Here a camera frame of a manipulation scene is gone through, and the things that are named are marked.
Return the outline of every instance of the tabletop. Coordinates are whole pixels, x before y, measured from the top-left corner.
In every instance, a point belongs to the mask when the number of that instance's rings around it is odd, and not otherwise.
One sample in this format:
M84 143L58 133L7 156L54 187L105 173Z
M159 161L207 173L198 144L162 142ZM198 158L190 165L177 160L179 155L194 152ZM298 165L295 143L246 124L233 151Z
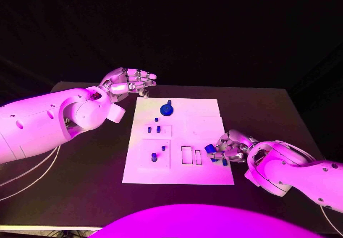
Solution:
M94 85L60 82L51 92ZM233 128L259 141L282 140L316 159L324 158L283 89L158 85L148 91L151 97L217 99L224 131ZM126 110L120 123L105 120L99 128L64 143L38 182L0 202L1 225L103 227L156 206L210 204L262 213L318 233L334 232L319 206L295 188L283 197L276 197L250 183L244 178L246 164L231 163L234 186L122 184L136 97L130 94L117 102ZM31 168L47 154L0 165L0 183ZM0 199L38 178L51 159L1 187ZM324 210L337 229L343 230L343 214Z

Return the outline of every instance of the small blue piece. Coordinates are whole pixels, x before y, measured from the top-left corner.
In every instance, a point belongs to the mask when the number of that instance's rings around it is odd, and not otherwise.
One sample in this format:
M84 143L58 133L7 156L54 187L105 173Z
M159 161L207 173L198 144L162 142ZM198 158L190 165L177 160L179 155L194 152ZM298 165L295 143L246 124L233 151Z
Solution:
M159 113L162 116L169 116L172 114L172 106L171 101L168 100L166 104L164 104L159 108Z
M156 155L155 155L155 153L151 154L151 161L152 161L152 162L156 161Z
M208 144L205 147L204 147L204 150L207 153L214 153L215 152L215 148L211 144Z

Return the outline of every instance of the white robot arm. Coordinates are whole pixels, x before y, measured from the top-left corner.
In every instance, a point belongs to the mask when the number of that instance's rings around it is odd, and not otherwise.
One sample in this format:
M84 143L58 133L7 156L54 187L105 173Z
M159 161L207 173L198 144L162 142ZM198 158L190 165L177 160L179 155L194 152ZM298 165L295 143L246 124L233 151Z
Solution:
M155 75L117 68L96 87L50 93L0 107L0 164L38 155L80 133L100 126L105 119L119 123L125 110L113 104L128 93L148 97Z
M236 130L204 149L211 161L246 162L244 177L270 194L282 197L295 187L318 205L343 213L343 163L315 160L288 143L257 142Z

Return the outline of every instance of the black backdrop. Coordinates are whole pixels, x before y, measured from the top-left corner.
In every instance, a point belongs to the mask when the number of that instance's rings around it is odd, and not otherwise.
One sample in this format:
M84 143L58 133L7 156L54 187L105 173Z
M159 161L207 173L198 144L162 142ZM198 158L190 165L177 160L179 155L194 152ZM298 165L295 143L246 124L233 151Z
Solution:
M285 88L338 160L343 58L326 55L341 49L341 8L339 0L1 1L0 104L58 81L99 82L120 66L164 85Z

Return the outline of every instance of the white board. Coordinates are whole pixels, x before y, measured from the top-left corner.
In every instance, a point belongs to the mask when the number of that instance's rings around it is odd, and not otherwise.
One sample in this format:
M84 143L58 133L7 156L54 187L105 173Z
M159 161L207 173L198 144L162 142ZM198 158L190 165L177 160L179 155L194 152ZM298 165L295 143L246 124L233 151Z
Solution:
M162 116L168 100L172 114ZM122 183L234 185L230 163L211 162L204 151L223 133L215 99L136 98Z

